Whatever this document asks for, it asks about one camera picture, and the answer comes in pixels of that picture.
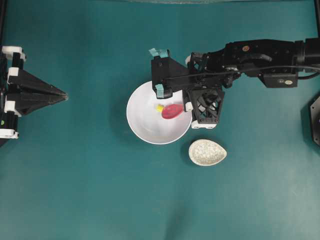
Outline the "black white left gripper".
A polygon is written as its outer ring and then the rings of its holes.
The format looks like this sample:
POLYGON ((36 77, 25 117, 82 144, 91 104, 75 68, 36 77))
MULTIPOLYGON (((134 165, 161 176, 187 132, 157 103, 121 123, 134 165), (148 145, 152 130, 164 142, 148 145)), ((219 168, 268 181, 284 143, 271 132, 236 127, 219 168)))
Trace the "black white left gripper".
POLYGON ((19 138, 20 117, 68 100, 67 93, 23 70, 25 61, 26 55, 22 47, 0 47, 1 139, 19 138), (46 94, 22 94, 22 88, 46 94))

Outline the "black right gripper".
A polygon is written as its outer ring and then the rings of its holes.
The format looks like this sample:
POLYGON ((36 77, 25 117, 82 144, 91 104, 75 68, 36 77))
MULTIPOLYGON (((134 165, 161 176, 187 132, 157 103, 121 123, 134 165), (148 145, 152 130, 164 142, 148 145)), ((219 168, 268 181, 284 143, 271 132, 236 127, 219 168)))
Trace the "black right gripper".
POLYGON ((184 111, 192 114, 191 128, 214 129, 225 96, 221 88, 225 83, 224 52, 192 52, 186 59, 187 67, 172 59, 166 49, 152 48, 149 53, 153 56, 151 78, 156 98, 168 99, 183 90, 184 111))

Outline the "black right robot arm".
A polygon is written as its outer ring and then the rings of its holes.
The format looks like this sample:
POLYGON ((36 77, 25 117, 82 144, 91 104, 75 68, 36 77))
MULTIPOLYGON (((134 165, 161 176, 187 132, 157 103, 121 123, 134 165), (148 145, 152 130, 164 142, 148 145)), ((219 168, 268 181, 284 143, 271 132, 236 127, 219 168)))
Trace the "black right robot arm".
POLYGON ((212 129, 220 120, 225 89, 245 74, 258 78, 267 88, 295 88, 302 79, 320 73, 320 40, 272 39, 236 41, 221 50, 192 52, 185 64, 165 50, 152 49, 152 89, 157 99, 182 92, 183 108, 191 112, 194 129, 212 129))

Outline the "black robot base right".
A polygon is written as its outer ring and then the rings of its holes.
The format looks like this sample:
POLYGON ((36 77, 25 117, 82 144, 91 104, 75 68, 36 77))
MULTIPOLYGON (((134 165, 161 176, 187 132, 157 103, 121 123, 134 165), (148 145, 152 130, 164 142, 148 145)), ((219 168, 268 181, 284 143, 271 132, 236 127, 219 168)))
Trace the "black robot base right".
POLYGON ((312 96, 300 111, 301 129, 306 145, 320 152, 320 92, 312 96))

